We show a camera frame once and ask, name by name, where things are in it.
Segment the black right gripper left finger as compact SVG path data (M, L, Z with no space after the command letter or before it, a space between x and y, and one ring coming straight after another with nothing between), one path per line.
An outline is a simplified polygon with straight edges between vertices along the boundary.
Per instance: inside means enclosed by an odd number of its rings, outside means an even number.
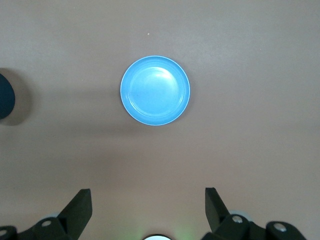
M77 240L92 217L91 190L81 189L56 216L47 217L18 232L13 225L0 227L2 240Z

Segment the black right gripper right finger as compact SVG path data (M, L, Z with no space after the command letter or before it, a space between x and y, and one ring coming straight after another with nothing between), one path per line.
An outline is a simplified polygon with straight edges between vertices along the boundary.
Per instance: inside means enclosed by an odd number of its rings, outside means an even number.
M270 221L260 227L241 214L231 214L214 187L205 189L205 214L211 231L204 240L304 240L292 224Z

